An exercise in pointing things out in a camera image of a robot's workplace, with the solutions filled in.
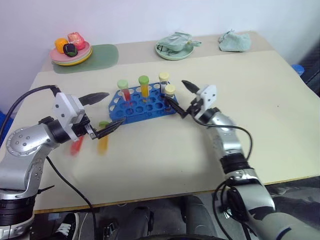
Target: white wall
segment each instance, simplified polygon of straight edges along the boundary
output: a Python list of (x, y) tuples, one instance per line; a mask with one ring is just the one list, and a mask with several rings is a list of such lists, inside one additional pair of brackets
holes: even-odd
[(320, 38), (320, 0), (0, 0), (0, 110), (31, 86), (55, 39), (91, 44), (257, 31), (297, 63)]

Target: yellow liquid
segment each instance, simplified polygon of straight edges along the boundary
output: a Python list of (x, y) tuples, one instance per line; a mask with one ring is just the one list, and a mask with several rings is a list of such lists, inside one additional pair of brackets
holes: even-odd
[(149, 97), (149, 85), (148, 84), (141, 85), (141, 95), (144, 98)]
[(108, 136), (104, 136), (98, 141), (98, 153), (104, 155), (108, 150)]

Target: plate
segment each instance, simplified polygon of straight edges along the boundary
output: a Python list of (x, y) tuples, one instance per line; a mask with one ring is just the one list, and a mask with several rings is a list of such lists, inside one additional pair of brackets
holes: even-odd
[(88, 54), (86, 57), (84, 57), (84, 58), (82, 58), (82, 59), (80, 59), (80, 60), (78, 60), (78, 61), (71, 62), (71, 63), (60, 63), (60, 62), (56, 62), (56, 61), (53, 61), (53, 62), (54, 62), (55, 64), (60, 65), (60, 66), (72, 66), (72, 65), (77, 65), (77, 64), (83, 63), (85, 60), (87, 60), (87, 59), (91, 56), (91, 54), (92, 54), (92, 49), (90, 50), (89, 54)]
[(85, 42), (85, 47), (84, 49), (78, 51), (78, 54), (73, 57), (69, 57), (65, 55), (64, 53), (58, 52), (56, 48), (52, 49), (50, 51), (50, 56), (52, 61), (59, 62), (59, 63), (69, 63), (71, 61), (76, 61), (82, 59), (88, 52), (90, 52), (91, 45), (88, 42)]
[(163, 59), (166, 60), (171, 60), (171, 61), (177, 61), (181, 59), (185, 59), (188, 57), (192, 52), (194, 51), (194, 46), (191, 44), (187, 44), (187, 46), (182, 49), (181, 51), (172, 51), (165, 46), (162, 46), (158, 43), (155, 44), (155, 51), (156, 53), (162, 57)]

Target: blue object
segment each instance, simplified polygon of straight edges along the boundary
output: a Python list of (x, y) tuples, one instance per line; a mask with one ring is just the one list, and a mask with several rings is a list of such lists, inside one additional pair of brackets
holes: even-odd
[(219, 48), (223, 52), (245, 52), (250, 49), (251, 39), (248, 33), (236, 34), (233, 30), (219, 38)]
[(131, 101), (125, 101), (121, 90), (118, 90), (108, 106), (112, 121), (125, 118), (123, 124), (131, 124), (147, 119), (153, 119), (175, 114), (172, 107), (166, 107), (158, 82), (149, 84), (149, 97), (142, 97), (139, 86), (130, 87)]
[[(4, 115), (1, 111), (0, 111), (0, 126), (2, 127), (2, 124), (3, 122), (5, 121), (5, 118), (6, 118), (6, 115)], [(2, 138), (0, 139), (0, 146), (2, 145), (2, 142), (4, 141), (10, 127), (11, 127), (11, 124), (14, 120), (12, 118), (9, 119), (9, 121), (7, 122), (5, 128), (4, 128), (4, 132), (3, 132), (3, 135), (2, 135)]]
[(291, 67), (296, 71), (299, 76), (301, 76), (305, 72), (305, 68), (299, 64), (293, 64)]

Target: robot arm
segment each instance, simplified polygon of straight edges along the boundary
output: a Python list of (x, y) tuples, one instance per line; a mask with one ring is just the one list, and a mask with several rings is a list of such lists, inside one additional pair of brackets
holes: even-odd
[(0, 240), (21, 236), (32, 224), (36, 195), (48, 189), (39, 190), (39, 186), (44, 161), (52, 150), (85, 134), (100, 139), (122, 124), (123, 120), (112, 122), (100, 131), (90, 125), (84, 106), (108, 95), (99, 92), (77, 98), (58, 92), (53, 106), (56, 120), (48, 116), (7, 138), (0, 162)]
[(320, 239), (316, 229), (291, 215), (276, 212), (271, 196), (244, 156), (236, 131), (231, 128), (234, 123), (218, 108), (210, 108), (216, 99), (216, 87), (206, 85), (199, 89), (191, 82), (182, 82), (196, 94), (187, 111), (171, 98), (167, 100), (182, 118), (190, 114), (200, 124), (219, 126), (208, 127), (207, 133), (225, 173), (229, 187), (226, 204), (232, 217), (248, 225), (262, 240)]

